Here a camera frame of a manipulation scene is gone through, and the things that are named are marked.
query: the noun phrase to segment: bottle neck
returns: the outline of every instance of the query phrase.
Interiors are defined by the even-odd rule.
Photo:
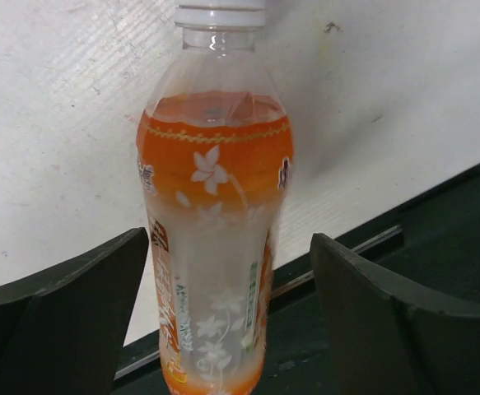
[[[255,31],[216,31],[183,28],[183,49],[229,52],[254,51]]]

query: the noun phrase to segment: gold wavy line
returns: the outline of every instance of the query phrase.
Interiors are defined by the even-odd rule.
[[[196,142],[199,144],[218,144],[221,142],[251,142],[259,138],[276,136],[282,132],[286,132],[287,130],[289,130],[289,125],[283,125],[278,129],[269,129],[264,132],[246,134],[244,136],[236,136],[235,133],[231,134],[230,136],[222,136],[221,133],[216,133],[214,137],[205,137],[202,133],[199,133],[197,136],[191,136],[187,134],[186,130],[181,130],[180,132],[172,132],[172,129],[168,129],[166,132],[162,132],[159,128],[152,128],[150,126],[147,126],[147,131],[154,136],[169,138],[172,140],[180,140],[182,142]]]

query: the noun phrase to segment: plastic bottle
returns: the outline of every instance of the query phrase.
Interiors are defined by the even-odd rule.
[[[183,50],[137,132],[172,394],[247,395],[262,372],[289,120],[254,52],[264,0],[179,0]]]

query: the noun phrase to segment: bottle cap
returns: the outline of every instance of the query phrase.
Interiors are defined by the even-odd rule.
[[[260,28],[265,0],[177,0],[174,21],[180,26]]]

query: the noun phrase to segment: white flower print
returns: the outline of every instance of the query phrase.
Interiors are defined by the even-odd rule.
[[[219,370],[224,370],[230,364],[231,361],[232,361],[232,355],[228,355],[225,358],[219,360],[216,364],[216,367]]]
[[[215,227],[215,228],[224,228],[226,226],[225,219],[221,216],[221,208],[223,203],[219,202],[214,206],[210,207],[208,210],[199,207],[199,223],[201,227]]]
[[[194,152],[193,160],[198,168],[193,172],[191,181],[205,183],[205,190],[211,195],[217,195],[217,185],[228,181],[228,175],[218,163],[220,147],[213,147],[205,156]]]
[[[181,203],[183,206],[185,206],[186,208],[190,208],[192,206],[192,204],[190,203],[189,201],[189,198],[187,197],[187,195],[185,195],[184,193],[182,193],[181,191],[177,191],[175,193],[175,198],[177,199],[177,201],[179,203]]]
[[[243,348],[249,348],[254,343],[254,329],[251,328],[249,332],[241,339],[241,346]]]
[[[245,322],[245,318],[238,318],[231,326],[231,331],[238,331],[243,327],[243,323]]]
[[[207,321],[202,321],[197,323],[199,326],[198,337],[201,336],[216,336],[221,330],[222,327],[226,325],[226,322],[221,319],[216,319],[216,316],[213,315],[208,318]]]
[[[199,347],[198,351],[206,354],[205,360],[214,362],[226,356],[226,352],[222,349],[222,347],[223,345],[221,343],[213,344],[211,342],[205,342],[205,345]]]
[[[262,214],[264,206],[252,207],[247,211],[247,226],[256,225],[259,216]]]
[[[214,310],[230,310],[234,313],[241,311],[240,302],[244,299],[243,296],[234,295],[230,289],[224,290],[220,295],[210,295],[212,299],[211,308]]]
[[[209,372],[210,371],[210,365],[208,364],[208,361],[205,360],[204,358],[202,360],[199,360],[198,362],[196,362],[196,366],[202,372]]]
[[[211,383],[215,383],[215,382],[216,382],[216,378],[214,377],[213,374],[201,373],[201,374],[199,375],[199,377],[201,377],[203,380],[210,381]]]

